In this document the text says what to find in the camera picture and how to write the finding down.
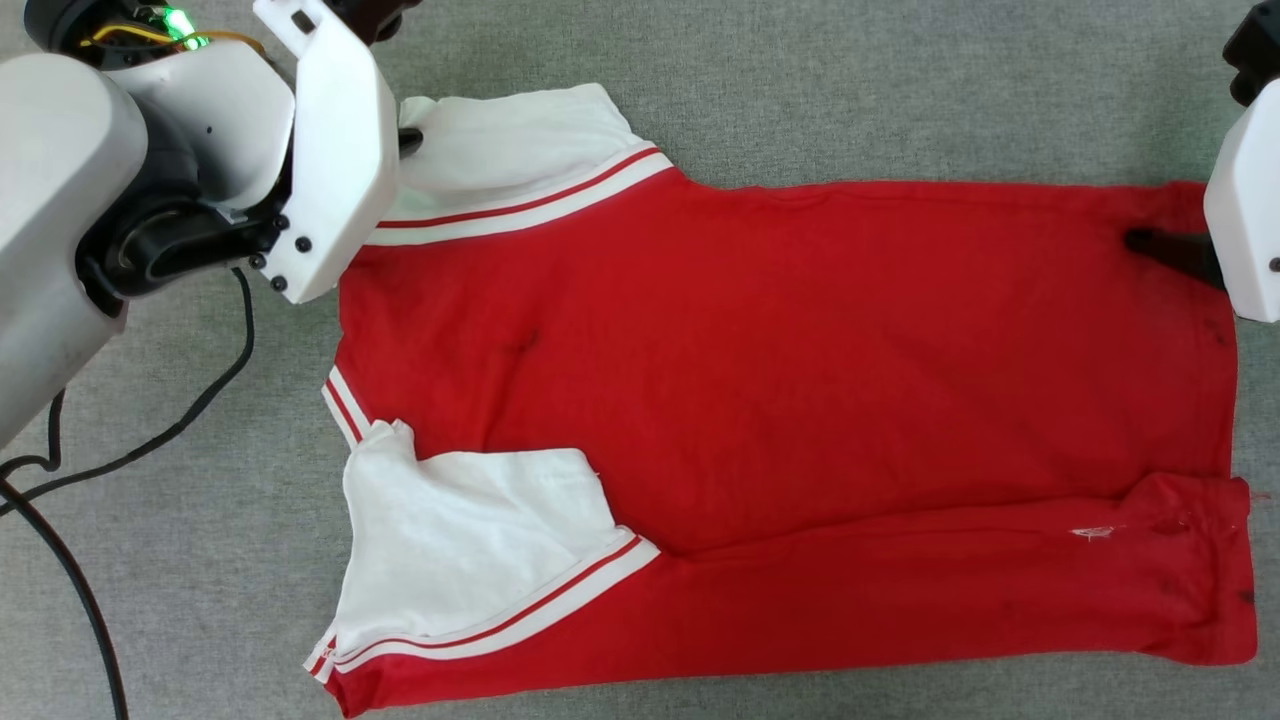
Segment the red shirt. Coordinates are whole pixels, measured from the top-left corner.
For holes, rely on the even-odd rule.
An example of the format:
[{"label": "red shirt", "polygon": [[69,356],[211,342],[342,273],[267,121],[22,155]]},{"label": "red shirt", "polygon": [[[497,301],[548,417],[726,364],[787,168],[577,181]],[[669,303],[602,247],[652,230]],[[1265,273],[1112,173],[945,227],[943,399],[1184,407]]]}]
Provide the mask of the red shirt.
[{"label": "red shirt", "polygon": [[1230,304],[1121,241],[1203,232],[1201,186],[724,191],[598,86],[417,111],[428,150],[342,279],[325,391],[358,442],[356,550],[308,670],[348,716],[1253,656]]}]

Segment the stain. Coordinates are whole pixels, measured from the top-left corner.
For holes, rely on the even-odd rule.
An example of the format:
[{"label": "stain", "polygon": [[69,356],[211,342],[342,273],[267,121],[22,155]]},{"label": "stain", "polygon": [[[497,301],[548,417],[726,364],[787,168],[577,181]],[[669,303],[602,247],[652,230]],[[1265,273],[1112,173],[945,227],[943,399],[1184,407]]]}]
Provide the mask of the stain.
[{"label": "stain", "polygon": [[529,333],[529,337],[526,337],[524,341],[517,342],[515,345],[508,345],[507,352],[512,355],[524,355],[538,345],[539,338],[540,333],[538,332],[538,328],[534,328],[532,332]]},{"label": "stain", "polygon": [[1219,345],[1229,345],[1226,334],[1222,333],[1222,325],[1217,324],[1217,320],[1204,320],[1204,329],[1213,333],[1213,341]]},{"label": "stain", "polygon": [[1080,536],[1082,538],[1089,538],[1092,541],[1093,538],[1108,538],[1115,530],[1115,528],[1079,528],[1071,530],[1071,534]]}]

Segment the wire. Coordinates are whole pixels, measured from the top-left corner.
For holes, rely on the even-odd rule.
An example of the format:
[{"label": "wire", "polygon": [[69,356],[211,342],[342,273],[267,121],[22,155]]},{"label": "wire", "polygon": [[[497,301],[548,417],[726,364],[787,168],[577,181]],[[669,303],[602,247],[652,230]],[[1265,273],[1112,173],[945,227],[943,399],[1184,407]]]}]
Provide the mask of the wire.
[{"label": "wire", "polygon": [[[132,26],[106,26],[106,28],[129,28],[129,31],[134,31],[136,29]],[[229,29],[205,29],[205,31],[200,31],[200,32],[193,32],[193,33],[187,35],[184,37],[179,37],[178,40],[173,40],[168,35],[150,33],[150,32],[145,36],[145,37],[151,37],[152,40],[155,40],[156,37],[161,38],[161,40],[157,41],[157,42],[160,42],[160,45],[108,45],[106,42],[102,42],[102,38],[106,37],[106,35],[104,35],[102,31],[99,31],[99,32],[96,32],[93,35],[93,37],[91,37],[88,40],[82,40],[81,41],[81,47],[88,47],[90,45],[96,45],[96,46],[102,47],[105,50],[169,50],[170,47],[186,46],[186,44],[187,44],[188,40],[198,40],[198,38],[206,37],[206,38],[210,38],[210,40],[238,40],[238,41],[243,42],[244,45],[248,45],[250,47],[252,47],[259,55],[261,55],[264,58],[268,56],[266,55],[266,46],[265,45],[262,45],[257,40],[255,40],[255,38],[252,38],[252,37],[250,37],[247,35],[243,35],[243,33],[239,33],[239,32],[232,32]]]},{"label": "wire", "polygon": [[59,392],[54,397],[52,405],[49,406],[49,457],[27,455],[0,465],[0,497],[9,501],[9,505],[5,507],[18,509],[18,514],[36,530],[40,539],[45,541],[49,550],[58,557],[58,562],[61,564],[63,570],[67,571],[67,577],[72,579],[76,594],[84,607],[84,614],[88,615],[90,625],[93,628],[93,639],[97,641],[97,650],[102,655],[102,667],[106,670],[106,684],[111,689],[111,707],[115,710],[115,717],[116,720],[128,720],[129,706],[124,700],[124,678],[120,675],[120,662],[115,657],[111,634],[106,630],[106,620],[102,618],[102,610],[97,605],[97,598],[93,597],[93,591],[88,587],[84,570],[81,569],[79,562],[76,562],[76,556],[72,555],[72,551],[63,542],[63,538],[58,536],[58,532],[54,530],[54,527],[49,524],[49,520],[32,507],[31,502],[22,497],[22,493],[17,488],[9,484],[9,475],[19,468],[38,465],[45,471],[52,473],[61,465],[61,415],[65,395],[65,389]]},{"label": "wire", "polygon": [[191,423],[193,423],[205,411],[206,407],[218,397],[218,393],[223,391],[234,378],[244,369],[248,364],[250,357],[253,355],[253,296],[248,287],[248,281],[244,279],[244,273],[239,268],[232,268],[232,274],[236,275],[236,281],[241,287],[241,296],[244,301],[244,348],[241,351],[239,356],[211,386],[209,386],[205,392],[196,398],[191,405],[191,409],[179,419],[177,423],[169,427],[165,432],[160,433],[148,442],[142,443],[137,448],[128,452],[124,457],[119,460],[108,462],[100,468],[92,470],[86,470],[83,473],[76,473],[74,475],[68,475],[65,478],[47,482],[35,489],[22,493],[9,483],[9,477],[13,475],[22,468],[31,465],[37,465],[46,473],[52,473],[58,470],[63,464],[63,442],[61,442],[61,416],[63,416],[63,400],[67,397],[67,391],[60,391],[54,396],[54,401],[49,406],[49,456],[40,457],[37,455],[24,455],[20,457],[14,457],[6,462],[0,464],[0,497],[4,497],[6,505],[0,507],[0,515],[8,515],[9,511],[17,510],[19,515],[27,520],[27,524],[36,530],[49,550],[54,552],[58,561],[61,564],[63,570],[67,571],[67,577],[70,578],[72,585],[76,588],[76,594],[79,597],[81,605],[84,607],[84,614],[88,616],[90,625],[93,629],[93,639],[97,641],[97,650],[102,656],[102,667],[106,670],[106,683],[111,691],[111,707],[115,711],[116,720],[128,720],[129,707],[124,698],[124,678],[120,675],[120,662],[115,656],[115,646],[111,644],[111,635],[106,629],[106,620],[102,618],[102,610],[97,605],[97,598],[93,596],[93,591],[88,585],[88,579],[84,577],[84,571],[81,569],[79,564],[76,561],[76,556],[63,542],[63,538],[58,536],[49,520],[38,510],[36,510],[31,501],[47,495],[60,487],[67,487],[74,483],[81,483],[92,478],[105,475],[113,470],[118,470],[129,462],[133,462],[146,455],[150,455],[155,450],[159,450],[166,445],[173,438],[182,434]]},{"label": "wire", "polygon": [[[241,370],[243,370],[244,366],[248,365],[248,360],[253,355],[256,328],[253,325],[253,295],[250,291],[248,281],[244,279],[244,273],[242,273],[239,268],[232,268],[232,274],[236,275],[236,279],[239,282],[241,296],[244,302],[244,348],[241,350],[239,357],[237,357],[236,361],[232,363],[232,366],[228,368],[227,372],[223,373],[216,380],[214,380],[212,384],[210,384],[209,388],[205,389],[205,392],[200,393],[200,397],[197,397],[196,401],[191,404],[191,407],[187,409],[187,413],[177,423],[170,425],[169,429],[148,439],[147,442],[140,445],[138,447],[131,450],[124,456],[118,457],[105,465],[100,465],[91,470],[84,470],[82,473],[76,473],[65,478],[49,480],[47,483],[36,486],[35,488],[23,493],[22,496],[23,500],[31,502],[36,498],[44,497],[54,492],[55,489],[73,486],[77,483],[83,483],[86,480],[92,480],[93,478],[100,478],[109,473],[114,473],[120,468],[129,465],[131,462],[134,462],[137,460],[141,460],[142,457],[146,457],[147,455],[151,455],[156,450],[160,450],[161,447],[168,445],[169,441],[172,441],[173,438],[180,436],[183,430],[187,429],[188,425],[191,425],[200,418],[200,415],[209,407],[209,405],[214,401],[214,398],[218,397],[218,393],[223,392],[223,388],[225,388],[228,384],[230,384],[233,379],[236,379],[236,375],[238,375]],[[14,462],[17,460],[24,460],[24,459],[19,457],[10,462]],[[5,465],[0,465],[0,470],[6,468],[8,465],[9,462],[5,462]],[[8,515],[15,507],[17,506],[13,503],[13,501],[9,501],[9,503],[0,506],[0,518]]]},{"label": "wire", "polygon": [[101,42],[104,38],[106,38],[106,36],[109,36],[111,33],[116,33],[116,32],[127,32],[129,35],[136,35],[138,37],[145,37],[145,38],[151,40],[154,42],[159,42],[161,45],[168,45],[173,40],[168,35],[165,35],[163,32],[159,32],[159,31],[154,31],[154,29],[151,29],[148,27],[136,26],[136,24],[124,24],[124,23],[115,23],[115,24],[102,26],[102,27],[97,28],[97,32],[93,33],[93,40]]}]

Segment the gray carpet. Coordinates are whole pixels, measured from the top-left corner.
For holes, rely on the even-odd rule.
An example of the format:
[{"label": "gray carpet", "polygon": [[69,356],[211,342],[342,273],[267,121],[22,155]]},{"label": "gray carpet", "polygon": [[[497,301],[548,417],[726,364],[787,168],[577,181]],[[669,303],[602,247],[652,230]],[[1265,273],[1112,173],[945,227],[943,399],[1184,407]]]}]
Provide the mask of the gray carpet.
[{"label": "gray carpet", "polygon": [[[0,0],[0,58],[29,50],[20,5]],[[265,35],[248,0],[187,5],[205,28]],[[430,0],[378,54],[399,95],[497,96],[599,81],[637,133],[721,186],[1155,183],[1207,178],[1239,114],[1220,51],[1248,6]],[[349,543],[344,443],[317,395],[337,341],[335,301],[291,307],[253,279],[257,355],[210,413],[137,466],[40,502],[97,589],[136,719],[338,717],[300,667],[328,625]],[[238,351],[238,302],[227,273],[138,302],[129,332],[69,389],[67,465],[108,460],[175,419]],[[1242,324],[1240,360],[1235,465],[1257,491],[1280,497],[1280,329]],[[4,455],[41,442],[32,428]],[[19,484],[37,479],[23,474]],[[1275,720],[1272,502],[1256,506],[1252,532],[1262,651],[1243,667],[1041,656],[639,683],[379,717]],[[0,521],[0,717],[110,716],[70,585],[18,518]]]}]

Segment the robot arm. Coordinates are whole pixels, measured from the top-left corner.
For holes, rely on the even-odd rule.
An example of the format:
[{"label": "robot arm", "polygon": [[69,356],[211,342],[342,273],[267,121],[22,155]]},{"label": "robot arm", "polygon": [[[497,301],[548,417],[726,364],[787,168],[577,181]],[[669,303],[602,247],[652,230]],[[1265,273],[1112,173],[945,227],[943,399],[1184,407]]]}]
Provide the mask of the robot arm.
[{"label": "robot arm", "polygon": [[1228,41],[1244,115],[1228,132],[1204,192],[1210,233],[1135,229],[1130,249],[1225,290],[1242,318],[1280,320],[1280,0],[1256,5]]},{"label": "robot arm", "polygon": [[397,132],[369,50],[416,4],[257,0],[298,58],[291,90],[163,0],[28,3],[51,53],[0,64],[0,95],[22,99],[0,115],[0,447],[133,297],[241,259],[292,302],[337,283],[394,200],[402,142],[420,140]]}]

